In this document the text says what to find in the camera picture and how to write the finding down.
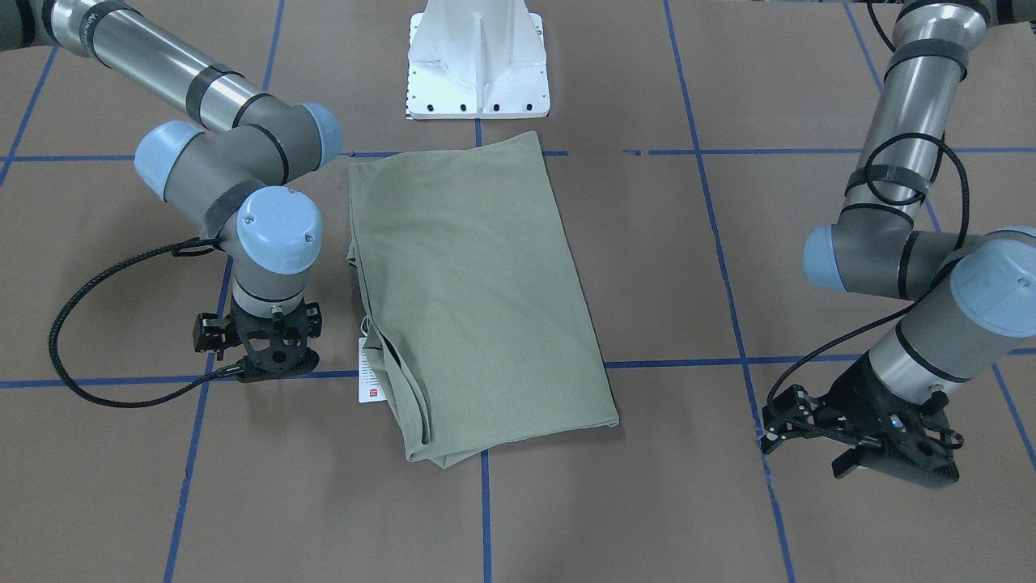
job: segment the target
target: black strap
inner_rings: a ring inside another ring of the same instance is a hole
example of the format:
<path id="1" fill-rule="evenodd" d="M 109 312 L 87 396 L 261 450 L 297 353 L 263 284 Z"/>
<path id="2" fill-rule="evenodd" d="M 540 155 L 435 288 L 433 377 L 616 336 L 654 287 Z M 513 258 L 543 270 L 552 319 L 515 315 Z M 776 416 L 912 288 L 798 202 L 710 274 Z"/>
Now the black strap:
<path id="1" fill-rule="evenodd" d="M 899 11 L 899 16 L 896 17 L 896 22 L 899 22 L 899 19 L 913 12 L 918 8 L 923 8 L 925 6 L 930 6 L 932 4 L 956 4 L 958 6 L 971 8 L 976 12 L 978 12 L 980 17 L 985 19 L 986 26 L 989 25 L 989 9 L 985 7 L 985 4 L 979 2 L 978 0 L 921 0 L 920 2 L 915 2 L 910 6 L 904 6 L 903 9 Z"/>
<path id="2" fill-rule="evenodd" d="M 244 199 L 264 185 L 266 184 L 259 180 L 243 180 L 230 186 L 230 190 L 221 194 L 219 198 L 212 201 L 208 210 L 205 210 L 205 217 L 202 218 L 199 236 L 201 238 L 215 238 L 219 236 L 220 231 L 223 230 L 223 225 L 227 223 L 227 218 L 241 207 Z"/>
<path id="3" fill-rule="evenodd" d="M 889 74 L 897 64 L 917 57 L 946 57 L 960 65 L 961 81 L 968 77 L 968 49 L 942 38 L 922 38 L 896 49 L 889 61 L 889 68 L 885 71 L 885 80 L 889 79 Z"/>
<path id="4" fill-rule="evenodd" d="M 850 204 L 848 206 L 843 206 L 839 214 L 844 214 L 850 210 L 855 210 L 857 208 L 871 208 L 874 210 L 884 210 L 886 212 L 892 212 L 893 214 L 899 216 L 900 218 L 910 223 L 910 228 L 914 228 L 914 216 L 911 216 L 906 212 L 895 208 L 893 206 L 886 206 L 885 204 L 875 204 L 873 202 L 860 202 L 857 204 Z"/>
<path id="5" fill-rule="evenodd" d="M 54 36 L 54 23 L 51 22 L 51 14 L 54 12 L 54 4 L 58 0 L 44 0 L 42 5 L 39 7 L 39 18 L 44 21 L 44 29 L 47 34 L 50 35 L 51 40 L 55 45 L 58 43 L 58 37 Z"/>
<path id="6" fill-rule="evenodd" d="M 131 8 L 126 6 L 121 0 L 108 0 L 107 2 L 102 2 L 99 4 L 94 4 L 83 14 L 83 20 L 79 23 L 79 41 L 86 49 L 86 52 L 90 54 L 91 57 L 97 59 L 97 61 L 111 68 L 105 61 L 97 57 L 97 52 L 93 50 L 93 34 L 97 31 L 97 25 L 105 17 L 112 12 L 117 12 L 119 10 L 130 10 L 131 12 L 140 13 L 136 8 Z"/>
<path id="7" fill-rule="evenodd" d="M 845 184 L 846 195 L 848 195 L 848 191 L 854 187 L 867 183 L 867 178 L 864 176 L 864 168 L 866 168 L 866 166 L 861 166 L 848 175 L 848 183 Z M 925 196 L 927 196 L 928 192 L 931 190 L 931 182 L 929 182 L 924 176 L 918 174 L 910 168 L 903 168 L 902 166 L 874 164 L 870 167 L 870 179 L 906 186 L 915 192 L 920 192 Z"/>
<path id="8" fill-rule="evenodd" d="M 234 122 L 230 124 L 230 127 L 234 128 L 237 126 L 238 123 L 241 122 L 241 117 L 244 115 L 246 110 L 248 110 L 252 104 L 256 103 L 262 97 L 272 97 L 272 96 L 274 95 L 269 93 L 256 93 L 251 97 L 249 97 L 243 104 L 241 104 L 240 109 L 237 110 L 237 114 L 234 115 Z"/>
<path id="9" fill-rule="evenodd" d="M 19 49 L 24 49 L 36 40 L 36 19 L 32 16 L 32 5 L 29 0 L 15 0 L 18 5 L 18 16 L 22 19 L 22 42 Z"/>
<path id="10" fill-rule="evenodd" d="M 917 242 L 921 231 L 913 231 L 906 237 L 906 244 L 903 244 L 903 253 L 899 256 L 899 273 L 896 275 L 896 290 L 899 291 L 899 299 L 906 300 L 906 269 L 910 266 L 910 255 L 914 252 L 914 243 Z"/>
<path id="11" fill-rule="evenodd" d="M 925 371 L 931 373 L 936 377 L 939 377 L 944 381 L 949 381 L 951 383 L 957 383 L 957 384 L 967 383 L 968 381 L 971 380 L 971 379 L 962 379 L 960 377 L 954 377 L 953 375 L 950 375 L 949 373 L 928 362 L 928 359 L 921 356 L 921 354 L 918 353 L 916 350 L 914 350 L 914 347 L 910 345 L 910 342 L 906 341 L 906 337 L 903 336 L 902 322 L 896 324 L 896 339 L 899 341 L 899 345 L 903 348 L 903 350 L 906 351 L 906 354 L 909 354 L 910 357 L 913 358 L 915 362 L 923 367 Z"/>
<path id="12" fill-rule="evenodd" d="M 275 136 L 269 129 L 263 127 L 258 123 L 246 123 L 244 125 L 248 127 L 255 127 L 256 129 L 259 129 L 260 132 L 263 133 L 263 135 L 269 138 L 270 142 L 272 142 L 274 146 L 277 148 L 277 152 L 281 154 L 281 165 L 284 167 L 284 176 L 281 178 L 281 183 L 282 184 L 286 183 L 288 181 L 288 176 L 289 176 L 288 154 L 285 153 L 284 146 L 281 145 L 281 142 L 277 139 L 277 136 Z"/>
<path id="13" fill-rule="evenodd" d="M 206 129 L 209 128 L 208 125 L 205 125 L 205 122 L 201 120 L 201 99 L 217 79 L 227 75 L 240 74 L 225 64 L 213 63 L 195 75 L 195 78 L 191 80 L 191 85 L 188 86 L 188 94 L 183 97 L 183 111 L 191 116 L 191 119 Z"/>
<path id="14" fill-rule="evenodd" d="M 997 24 L 1014 23 L 1014 0 L 997 0 Z"/>

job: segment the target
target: blue tape grid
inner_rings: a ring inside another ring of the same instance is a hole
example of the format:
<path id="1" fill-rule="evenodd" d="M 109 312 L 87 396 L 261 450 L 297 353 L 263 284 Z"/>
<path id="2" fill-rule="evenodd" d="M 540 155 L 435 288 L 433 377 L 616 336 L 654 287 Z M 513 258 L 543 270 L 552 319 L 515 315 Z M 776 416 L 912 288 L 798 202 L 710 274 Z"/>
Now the blue tape grid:
<path id="1" fill-rule="evenodd" d="M 698 166 L 698 174 L 701 177 L 701 191 L 704 196 L 706 208 L 709 213 L 709 225 L 712 227 L 713 237 L 716 240 L 716 259 L 719 262 L 720 274 L 723 278 L 723 286 L 726 288 L 726 300 L 730 311 L 730 324 L 733 327 L 733 338 L 738 345 L 738 358 L 741 365 L 742 375 L 745 378 L 745 392 L 748 397 L 748 404 L 751 408 L 752 421 L 755 425 L 756 437 L 762 436 L 762 424 L 759 419 L 758 406 L 755 403 L 755 389 L 752 386 L 752 375 L 748 369 L 748 359 L 745 354 L 745 343 L 741 336 L 741 324 L 738 321 L 738 309 L 733 301 L 733 290 L 730 286 L 730 278 L 726 268 L 726 259 L 723 256 L 723 242 L 720 238 L 719 225 L 716 223 L 716 211 L 713 207 L 712 193 L 709 188 L 709 176 L 706 172 L 706 162 L 701 153 L 701 144 L 698 141 L 698 130 L 694 122 L 694 109 L 691 105 L 690 91 L 687 88 L 687 79 L 684 76 L 683 59 L 680 56 L 680 45 L 677 41 L 677 32 L 672 26 L 672 11 L 669 8 L 669 0 L 663 0 L 665 7 L 665 20 L 669 29 L 669 41 L 672 45 L 672 57 L 677 65 L 677 76 L 680 78 L 680 88 L 684 96 L 684 108 L 687 111 L 687 124 L 691 133 L 691 143 L 694 145 L 695 161 Z M 770 494 L 770 505 L 774 515 L 774 525 L 777 528 L 777 537 L 780 543 L 781 555 L 784 559 L 784 573 L 788 583 L 795 583 L 795 565 L 792 562 L 792 553 L 787 546 L 787 535 L 784 532 L 784 519 L 780 509 L 780 502 L 777 500 L 777 493 L 774 490 L 773 472 L 770 469 L 770 462 L 766 456 L 759 454 L 759 462 L 762 465 L 762 473 L 766 476 L 767 490 Z"/>
<path id="2" fill-rule="evenodd" d="M 39 79 L 36 81 L 36 86 L 32 89 L 32 96 L 29 98 L 29 105 L 25 108 L 25 114 L 22 115 L 22 122 L 18 124 L 18 133 L 15 134 L 15 140 L 10 143 L 10 149 L 7 150 L 7 156 L 3 161 L 3 166 L 0 167 L 0 185 L 3 185 L 3 181 L 7 178 L 7 172 L 10 170 L 10 164 L 15 158 L 15 154 L 18 153 L 18 146 L 22 144 L 22 138 L 25 137 L 25 128 L 29 125 L 29 118 L 32 117 L 32 111 L 36 109 L 36 101 L 39 100 L 39 93 L 44 90 L 44 83 L 47 82 L 47 76 L 51 74 L 51 67 L 54 65 L 54 58 L 58 55 L 57 47 L 51 49 L 51 54 L 47 57 L 47 62 L 44 64 L 44 70 L 39 74 Z"/>
<path id="3" fill-rule="evenodd" d="M 672 46 L 673 58 L 675 61 L 677 72 L 680 78 L 681 89 L 684 95 L 684 104 L 688 117 L 688 125 L 691 133 L 692 142 L 694 144 L 693 149 L 649 149 L 646 150 L 648 155 L 693 155 L 696 158 L 698 172 L 702 182 L 702 190 L 706 197 L 707 207 L 709 210 L 710 225 L 713 228 L 714 238 L 716 241 L 716 252 L 717 260 L 720 264 L 720 271 L 724 280 L 724 285 L 726 287 L 727 301 L 730 310 L 731 325 L 735 330 L 735 337 L 738 344 L 738 358 L 717 358 L 717 359 L 687 359 L 687 360 L 655 360 L 655 361 L 616 361 L 616 362 L 606 362 L 606 369 L 652 369 L 652 368 L 695 368 L 695 367 L 741 367 L 742 372 L 745 377 L 746 389 L 748 393 L 749 404 L 752 408 L 753 419 L 756 425 L 756 432 L 761 431 L 757 416 L 757 406 L 755 403 L 754 391 L 752 390 L 752 381 L 750 372 L 748 370 L 749 366 L 753 365 L 773 365 L 773 363 L 792 363 L 798 360 L 800 357 L 797 356 L 783 356 L 783 357 L 747 357 L 745 355 L 744 344 L 741 338 L 740 325 L 737 317 L 737 310 L 733 303 L 733 295 L 730 288 L 730 282 L 727 275 L 726 263 L 723 257 L 722 242 L 720 239 L 719 228 L 716 223 L 715 212 L 712 205 L 712 196 L 709 190 L 708 175 L 706 173 L 703 156 L 706 155 L 739 155 L 739 154 L 827 154 L 827 153 L 860 153 L 859 148 L 723 148 L 723 149 L 706 149 L 701 148 L 698 142 L 697 129 L 694 122 L 693 110 L 691 107 L 690 94 L 687 89 L 686 79 L 683 72 L 683 63 L 680 57 L 679 43 L 675 37 L 675 32 L 672 24 L 672 16 L 669 7 L 668 0 L 663 0 L 663 5 L 666 13 L 666 21 L 668 26 L 669 38 Z M 276 62 L 277 47 L 280 37 L 281 24 L 284 17 L 285 2 L 284 0 L 279 0 L 277 18 L 274 27 L 272 38 L 270 40 L 269 56 L 267 58 L 266 70 L 263 78 L 262 87 L 267 89 L 269 86 L 270 78 L 274 71 L 274 65 Z M 871 71 L 871 76 L 874 79 L 874 83 L 879 90 L 882 89 L 882 84 L 880 77 L 877 75 L 876 68 L 874 67 L 873 60 L 871 59 L 870 53 L 863 40 L 863 36 L 860 32 L 860 28 L 856 23 L 856 20 L 848 9 L 848 6 L 844 6 L 845 13 L 850 20 L 850 25 L 857 37 L 860 48 L 863 52 L 864 58 L 867 65 Z M 132 161 L 132 154 L 96 154 L 96 155 L 18 155 L 18 147 L 25 135 L 26 127 L 31 118 L 32 112 L 35 108 L 36 101 L 39 98 L 44 84 L 50 74 L 54 59 L 57 55 L 57 49 L 53 49 L 47 59 L 46 64 L 40 72 L 39 79 L 33 90 L 30 101 L 26 108 L 25 114 L 22 117 L 21 123 L 19 125 L 18 133 L 11 143 L 10 149 L 7 155 L 0 156 L 3 165 L 0 167 L 0 185 L 3 184 L 4 179 L 13 163 L 35 163 L 35 162 L 99 162 L 99 161 Z M 474 133 L 476 133 L 476 145 L 482 145 L 482 121 L 476 120 L 474 122 Z M 963 147 L 956 148 L 956 151 L 961 153 L 1034 153 L 1036 152 L 1036 147 Z M 399 153 L 397 151 L 367 151 L 367 152 L 343 152 L 342 155 L 351 157 L 385 157 L 388 155 L 394 155 Z M 626 149 L 623 153 L 631 155 L 642 155 L 644 150 L 641 149 Z M 544 156 L 567 156 L 569 155 L 568 150 L 545 150 L 543 152 Z M 936 225 L 936 230 L 941 231 L 942 228 L 939 225 L 938 217 L 934 210 L 928 206 L 929 215 L 932 217 L 932 222 Z M 228 295 L 229 280 L 231 272 L 231 262 L 228 259 L 225 270 L 223 285 L 221 287 L 220 299 L 218 303 L 218 313 L 222 314 Z M 1026 348 L 1017 349 L 1012 351 L 1011 355 L 1014 356 L 1033 356 L 1036 355 L 1036 349 Z M 818 357 L 817 361 L 828 361 L 828 362 L 840 362 L 840 361 L 854 361 L 859 358 L 859 355 L 824 355 Z M 205 367 L 206 373 L 211 372 L 214 366 L 213 357 L 210 355 Z M 1018 434 L 1021 441 L 1026 447 L 1029 455 L 1030 462 L 1033 468 L 1036 469 L 1036 451 L 1034 451 L 1031 440 L 1029 439 L 1028 433 L 1026 432 L 1025 426 L 1018 415 L 1017 408 L 1014 405 L 1014 400 L 1012 399 L 1010 391 L 1007 387 L 1006 382 L 1003 379 L 999 367 L 994 367 L 994 375 L 996 376 L 997 382 L 1001 387 L 1004 396 L 1004 400 L 1008 406 L 1008 410 L 1012 418 L 1014 419 L 1015 426 L 1017 428 Z M 355 371 L 333 371 L 333 372 L 316 372 L 311 373 L 297 379 L 329 379 L 329 378 L 355 378 Z M 110 379 L 84 379 L 80 383 L 84 386 L 100 386 L 100 385 L 143 385 L 143 384 L 177 384 L 186 383 L 193 380 L 190 376 L 171 376 L 171 377 L 132 377 L 132 378 L 110 378 Z M 224 379 L 217 382 L 233 382 L 231 379 Z M 0 381 L 0 389 L 19 389 L 19 388 L 46 388 L 46 387 L 61 387 L 63 386 L 58 380 L 33 380 L 33 381 Z M 173 533 L 170 542 L 169 556 L 167 559 L 166 573 L 164 581 L 169 583 L 172 581 L 173 573 L 175 570 L 175 562 L 177 551 L 179 548 L 180 535 L 182 533 L 183 519 L 185 517 L 188 500 L 191 491 L 191 480 L 193 477 L 194 464 L 197 457 L 198 444 L 201 436 L 201 428 L 204 419 L 205 405 L 207 403 L 209 385 L 206 383 L 201 387 L 199 392 L 198 407 L 195 414 L 195 424 L 192 431 L 191 445 L 188 455 L 188 462 L 184 468 L 184 479 L 180 491 L 179 503 L 177 505 L 176 519 L 174 522 Z M 773 489 L 773 476 L 766 458 L 762 458 L 764 473 L 767 477 L 768 489 L 770 491 L 771 503 L 774 509 L 774 519 L 777 526 L 778 536 L 780 538 L 780 545 L 782 554 L 785 562 L 785 571 L 789 583 L 795 582 L 795 572 L 790 558 L 790 554 L 787 548 L 787 542 L 783 528 L 783 521 L 780 515 L 780 505 L 777 501 L 776 494 Z M 489 453 L 483 451 L 481 455 L 481 478 L 482 478 L 482 513 L 483 513 L 483 578 L 486 583 L 492 581 L 492 541 L 491 541 L 491 506 L 490 506 L 490 482 L 489 482 Z"/>
<path id="4" fill-rule="evenodd" d="M 482 146 L 482 119 L 474 120 L 474 145 Z M 492 507 L 489 503 L 489 450 L 484 450 L 479 456 L 482 475 L 482 581 L 483 583 L 493 582 L 493 537 L 492 537 Z"/>

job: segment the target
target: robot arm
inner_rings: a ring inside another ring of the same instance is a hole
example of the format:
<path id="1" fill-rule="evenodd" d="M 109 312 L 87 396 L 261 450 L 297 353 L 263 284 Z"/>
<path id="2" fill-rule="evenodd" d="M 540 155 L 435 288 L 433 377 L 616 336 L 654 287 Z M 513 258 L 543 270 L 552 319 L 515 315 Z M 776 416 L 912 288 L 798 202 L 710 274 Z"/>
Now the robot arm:
<path id="1" fill-rule="evenodd" d="M 120 0 L 0 0 L 0 50 L 35 45 L 94 58 L 214 133 L 170 121 L 135 157 L 159 197 L 234 259 L 230 315 L 200 315 L 195 349 L 222 357 L 243 344 L 240 381 L 312 371 L 319 359 L 306 341 L 319 336 L 320 313 L 303 291 L 322 224 L 316 205 L 283 184 L 338 155 L 335 116 L 319 104 L 284 104 Z M 269 347 L 253 348 L 256 340 Z"/>
<path id="2" fill-rule="evenodd" d="M 803 268 L 823 287 L 917 304 L 826 396 L 793 386 L 765 407 L 765 453 L 822 436 L 856 446 L 832 464 L 839 478 L 865 466 L 929 488 L 958 479 L 953 450 L 962 440 L 943 408 L 1036 336 L 1036 229 L 958 236 L 915 231 L 914 217 L 939 153 L 930 138 L 943 133 L 968 54 L 987 27 L 1032 19 L 1033 0 L 904 5 L 838 222 L 810 233 Z"/>

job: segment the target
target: blue tape line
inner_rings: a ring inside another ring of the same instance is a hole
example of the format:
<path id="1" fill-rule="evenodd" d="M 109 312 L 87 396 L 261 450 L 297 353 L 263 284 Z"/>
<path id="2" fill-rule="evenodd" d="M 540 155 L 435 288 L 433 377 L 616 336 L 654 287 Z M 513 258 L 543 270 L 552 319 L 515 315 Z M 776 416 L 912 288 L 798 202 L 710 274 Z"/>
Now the blue tape line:
<path id="1" fill-rule="evenodd" d="M 132 153 L 100 153 L 96 155 L 15 155 L 11 162 L 133 162 Z"/>
<path id="2" fill-rule="evenodd" d="M 188 384 L 197 376 L 181 375 L 177 377 L 122 377 L 117 379 L 77 379 L 84 387 L 122 386 L 122 385 L 172 385 Z M 64 387 L 59 379 L 42 379 L 38 381 L 0 381 L 0 389 L 42 389 Z"/>
<path id="3" fill-rule="evenodd" d="M 220 288 L 220 301 L 217 303 L 215 314 L 222 315 L 226 310 L 227 290 L 230 288 L 230 273 L 234 260 L 227 256 L 227 263 L 223 267 L 223 285 Z M 205 362 L 205 374 L 212 372 L 215 363 L 215 355 L 208 355 Z M 205 419 L 205 405 L 208 403 L 208 386 L 205 383 L 201 386 L 198 396 L 198 409 L 195 411 L 195 425 L 191 431 L 191 447 L 188 449 L 188 463 L 183 469 L 183 484 L 180 485 L 180 499 L 176 506 L 176 520 L 173 522 L 173 535 L 169 542 L 169 556 L 166 558 L 166 574 L 163 583 L 172 583 L 173 572 L 176 570 L 176 556 L 180 550 L 180 534 L 183 532 L 183 519 L 188 513 L 188 499 L 191 496 L 191 480 L 194 477 L 194 464 L 198 457 L 198 441 L 201 439 L 201 426 Z"/>
<path id="4" fill-rule="evenodd" d="M 703 149 L 704 155 L 737 155 L 737 154 L 768 154 L 768 153 L 860 153 L 858 147 L 760 147 L 760 148 L 725 148 Z"/>
<path id="5" fill-rule="evenodd" d="M 493 583 L 493 537 L 490 528 L 489 450 L 482 453 L 482 581 Z"/>
<path id="6" fill-rule="evenodd" d="M 212 372 L 215 355 L 208 355 L 205 373 Z M 198 396 L 198 409 L 195 411 L 194 429 L 191 431 L 191 447 L 188 449 L 188 464 L 183 469 L 183 483 L 180 485 L 180 498 L 176 506 L 176 520 L 173 523 L 173 537 L 169 543 L 169 556 L 166 558 L 166 573 L 163 583 L 172 583 L 173 571 L 176 569 L 176 555 L 180 549 L 180 534 L 183 532 L 183 518 L 188 512 L 188 497 L 191 495 L 191 480 L 194 477 L 194 463 L 198 455 L 198 439 L 201 437 L 201 424 L 205 417 L 205 403 L 208 401 L 208 383 L 201 386 Z"/>
<path id="7" fill-rule="evenodd" d="M 863 34 L 860 34 L 860 27 L 856 25 L 856 18 L 853 17 L 853 10 L 848 9 L 848 4 L 842 4 L 842 8 L 845 8 L 845 16 L 848 17 L 848 24 L 853 27 L 853 32 L 856 33 L 856 41 L 860 43 L 860 49 L 863 51 L 863 58 L 867 59 L 867 66 L 870 67 L 870 76 L 874 79 L 874 85 L 877 86 L 877 91 L 883 90 L 882 78 L 877 75 L 877 69 L 874 68 L 874 61 L 870 59 L 870 51 L 867 50 L 867 43 L 863 41 Z"/>
<path id="8" fill-rule="evenodd" d="M 696 155 L 700 153 L 698 151 L 697 142 L 694 143 L 694 149 L 649 149 L 648 155 Z"/>
<path id="9" fill-rule="evenodd" d="M 924 208 L 928 211 L 928 217 L 931 218 L 931 226 L 936 228 L 936 232 L 943 232 L 943 225 L 939 224 L 939 216 L 936 215 L 936 207 L 931 204 L 931 199 L 929 197 L 924 197 Z"/>
<path id="10" fill-rule="evenodd" d="M 274 21 L 274 37 L 269 41 L 269 53 L 266 57 L 266 72 L 262 78 L 262 90 L 269 89 L 269 81 L 274 77 L 274 61 L 277 59 L 277 45 L 281 39 L 281 20 L 284 19 L 284 0 L 277 2 L 277 19 Z"/>
<path id="11" fill-rule="evenodd" d="M 858 354 L 826 354 L 813 357 L 810 362 L 856 362 L 863 355 Z M 801 356 L 760 356 L 745 359 L 748 365 L 792 365 L 799 362 Z"/>
<path id="12" fill-rule="evenodd" d="M 686 360 L 623 360 L 605 362 L 605 369 L 681 369 L 690 367 L 729 367 L 741 365 L 740 358 L 700 358 Z"/>
<path id="13" fill-rule="evenodd" d="M 957 153 L 1036 153 L 1036 147 L 956 147 Z"/>
<path id="14" fill-rule="evenodd" d="M 358 376 L 359 373 L 357 371 L 317 371 L 307 375 L 289 377 L 288 379 L 355 379 Z"/>
<path id="15" fill-rule="evenodd" d="M 7 159 L 4 161 L 3 167 L 0 167 L 0 185 L 3 185 L 4 179 L 7 178 L 7 172 L 10 170 L 11 158 L 15 156 L 15 153 L 18 152 L 18 146 L 22 144 L 22 138 L 25 137 L 25 128 L 29 125 L 29 118 L 32 117 L 32 111 L 36 109 L 36 101 L 39 100 L 39 93 L 44 90 L 44 83 L 47 82 L 47 76 L 51 74 L 51 66 L 54 65 L 54 58 L 57 54 L 57 47 L 51 49 L 51 54 L 47 57 L 47 63 L 44 64 L 44 70 L 39 72 L 39 79 L 36 81 L 36 87 L 32 90 L 32 96 L 29 98 L 29 105 L 26 106 L 25 113 L 22 115 L 22 122 L 18 125 L 18 133 L 15 134 L 15 141 L 10 143 L 10 149 L 7 151 Z"/>
<path id="16" fill-rule="evenodd" d="M 672 11 L 669 7 L 669 0 L 663 0 L 665 7 L 665 20 L 669 28 L 669 41 L 672 43 L 672 56 L 677 64 L 677 75 L 680 77 L 680 88 L 684 95 L 684 108 L 687 111 L 687 123 L 691 132 L 691 141 L 694 145 L 695 158 L 698 165 L 698 174 L 701 176 L 701 190 L 706 199 L 706 208 L 709 211 L 709 224 L 712 227 L 713 237 L 716 240 L 716 258 L 719 261 L 720 273 L 723 276 L 723 285 L 726 287 L 726 299 L 730 309 L 730 323 L 733 326 L 733 338 L 738 344 L 738 357 L 741 359 L 742 374 L 745 378 L 745 391 L 748 395 L 748 403 L 752 411 L 752 420 L 755 424 L 755 433 L 762 436 L 762 424 L 759 420 L 758 407 L 755 403 L 755 390 L 752 386 L 752 376 L 748 370 L 748 362 L 745 355 L 745 344 L 741 336 L 741 326 L 738 323 L 738 310 L 733 302 L 733 290 L 730 287 L 730 279 L 726 268 L 726 260 L 723 257 L 723 243 L 720 238 L 719 225 L 716 223 L 716 212 L 713 207 L 712 194 L 709 188 L 709 176 L 706 173 L 704 158 L 701 155 L 701 144 L 698 141 L 698 132 L 694 123 L 694 109 L 691 107 L 691 95 L 687 89 L 687 79 L 684 75 L 683 59 L 680 57 L 680 47 L 677 42 L 677 32 L 672 25 Z M 774 514 L 774 523 L 777 527 L 777 536 L 780 542 L 781 555 L 784 558 L 784 572 L 788 583 L 796 583 L 795 566 L 792 563 L 792 553 L 787 546 L 787 536 L 784 533 L 784 520 L 780 511 L 780 503 L 777 501 L 777 494 L 774 491 L 773 478 L 770 472 L 769 463 L 762 459 L 762 471 L 766 476 L 767 489 L 770 492 L 770 502 Z"/>
<path id="17" fill-rule="evenodd" d="M 1007 389 L 1004 376 L 1000 374 L 1000 368 L 996 365 L 992 366 L 992 374 L 997 377 L 997 384 L 1000 385 L 1000 391 L 1004 393 L 1004 401 L 1007 402 L 1007 409 L 1010 410 L 1011 417 L 1014 419 L 1014 427 L 1017 428 L 1021 443 L 1025 444 L 1026 451 L 1029 454 L 1029 463 L 1033 465 L 1033 470 L 1036 470 L 1036 451 L 1033 450 L 1033 442 L 1029 440 L 1029 433 L 1026 432 L 1026 426 L 1021 422 L 1021 416 L 1018 415 L 1018 408 L 1014 406 L 1011 391 Z"/>

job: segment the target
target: green fabric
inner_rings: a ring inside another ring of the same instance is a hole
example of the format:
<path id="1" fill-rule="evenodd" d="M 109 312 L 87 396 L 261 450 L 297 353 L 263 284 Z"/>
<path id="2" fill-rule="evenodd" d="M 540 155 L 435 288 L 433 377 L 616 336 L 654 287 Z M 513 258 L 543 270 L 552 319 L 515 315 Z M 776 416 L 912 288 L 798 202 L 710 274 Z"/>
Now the green fabric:
<path id="1" fill-rule="evenodd" d="M 535 133 L 354 164 L 349 196 L 364 353 L 407 460 L 618 424 Z"/>

